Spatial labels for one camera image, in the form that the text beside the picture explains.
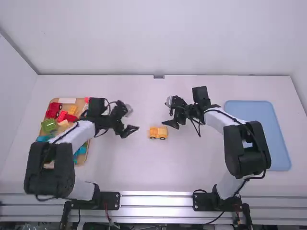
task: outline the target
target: black cable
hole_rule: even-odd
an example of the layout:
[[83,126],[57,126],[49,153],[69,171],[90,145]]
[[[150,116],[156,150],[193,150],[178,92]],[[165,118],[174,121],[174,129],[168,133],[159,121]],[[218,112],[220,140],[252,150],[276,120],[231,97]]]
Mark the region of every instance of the black cable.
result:
[[196,193],[196,192],[207,193],[207,191],[206,191],[206,190],[203,190],[203,189],[196,189],[196,190],[193,192],[193,194]]
[[56,199],[55,196],[52,196],[52,197],[49,197],[49,198],[45,198],[45,199],[41,199],[41,198],[38,198],[38,195],[37,195],[37,194],[35,195],[35,198],[36,198],[36,200],[39,201],[39,202],[44,202],[44,201]]
[[78,215],[79,215],[79,220],[78,220],[77,226],[80,224],[80,221],[81,221],[80,208],[78,209]]
[[215,218],[214,220],[211,220],[211,221],[209,221],[207,223],[204,223],[202,225],[212,224],[213,222],[217,221],[224,213],[225,213],[225,211],[221,212],[221,214],[218,215],[217,218]]

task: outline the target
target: wooden tray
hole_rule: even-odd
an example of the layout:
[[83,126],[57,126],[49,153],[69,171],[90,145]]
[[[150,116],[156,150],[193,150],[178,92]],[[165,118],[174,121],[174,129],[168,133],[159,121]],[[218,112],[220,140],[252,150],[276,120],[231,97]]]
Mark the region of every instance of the wooden tray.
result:
[[[59,101],[59,98],[53,98],[53,99],[49,102],[49,104],[50,104],[51,102],[58,102],[58,101]],[[76,102],[75,102],[74,104],[71,104],[71,103],[63,103],[63,108],[61,109],[61,111],[68,111],[69,108],[70,108],[72,105],[77,106],[77,110],[76,110],[76,112],[75,112],[74,115],[75,115],[76,117],[80,117],[80,115],[81,115],[81,113],[83,112],[83,109],[85,108],[85,105],[86,105],[84,98],[76,98]],[[72,122],[69,122],[69,124],[70,124],[70,126],[67,127],[66,129],[72,127],[72,125],[73,125]],[[58,135],[58,134],[60,134],[60,133],[63,133],[65,130],[57,130],[57,131],[56,131],[56,135]],[[43,131],[43,129],[41,128],[41,129],[40,129],[40,132],[39,132],[39,135],[40,135],[40,136],[46,136],[46,135],[48,135],[48,133],[45,133],[45,132]],[[83,164],[86,162],[89,146],[90,146],[90,141],[87,141],[86,153],[83,154],[83,155],[79,155],[79,156],[77,157],[77,162],[75,163],[75,165],[81,166],[81,165],[83,165]]]

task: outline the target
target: white table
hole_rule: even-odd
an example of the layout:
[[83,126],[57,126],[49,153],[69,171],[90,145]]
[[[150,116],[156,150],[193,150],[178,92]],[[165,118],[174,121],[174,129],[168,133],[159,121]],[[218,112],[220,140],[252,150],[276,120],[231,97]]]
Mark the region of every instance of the white table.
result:
[[[10,204],[2,207],[0,221],[17,217],[19,221],[37,221],[39,215],[39,221],[60,220],[63,200],[36,206],[33,196],[21,194],[28,150],[50,99],[85,96],[123,100],[134,109],[124,123],[140,126],[126,139],[113,131],[93,139],[86,164],[75,169],[79,178],[98,183],[102,190],[124,194],[122,207],[111,212],[118,222],[204,223],[216,217],[218,213],[194,212],[190,195],[198,188],[210,191],[225,172],[223,137],[205,126],[199,138],[187,123],[179,131],[169,128],[166,141],[147,138],[149,126],[170,119],[164,105],[167,96],[179,95],[192,103],[191,88],[203,85],[208,87],[213,104],[223,106],[227,100],[267,100],[273,104],[292,168],[268,172],[263,180],[249,182],[241,194],[243,201],[250,203],[254,223],[307,223],[307,117],[289,76],[166,76],[155,80],[151,75],[41,76],[0,174],[0,200]],[[82,211],[82,216],[87,216],[86,221],[106,221],[103,211]],[[225,213],[217,223],[231,223],[230,217]],[[73,211],[71,220],[76,219]]]

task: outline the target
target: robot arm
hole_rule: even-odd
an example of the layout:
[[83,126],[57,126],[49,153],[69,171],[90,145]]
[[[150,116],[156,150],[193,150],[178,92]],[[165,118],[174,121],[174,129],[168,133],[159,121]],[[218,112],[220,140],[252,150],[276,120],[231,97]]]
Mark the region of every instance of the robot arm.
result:
[[[121,101],[110,110],[105,99],[90,98],[89,109],[64,133],[48,142],[34,142],[29,151],[24,179],[27,194],[52,195],[51,198],[68,198],[84,201],[99,200],[99,186],[75,178],[73,154],[87,140],[97,137],[101,129],[114,130],[116,135],[126,138],[139,128],[128,125],[124,128],[121,119],[132,109]],[[102,115],[109,108],[108,115]],[[54,161],[54,167],[45,167]]]
[[[206,86],[193,88],[192,92],[194,104],[187,104],[178,96],[168,97],[166,106],[170,108],[170,115],[174,115],[174,118],[162,124],[179,129],[179,124],[185,125],[188,119],[192,123],[209,125],[224,136],[228,171],[221,182],[213,187],[213,193],[218,200],[232,198],[247,178],[259,175],[271,166],[262,125],[258,121],[237,119],[220,106],[211,104]],[[244,142],[250,143],[250,146],[244,147]]]

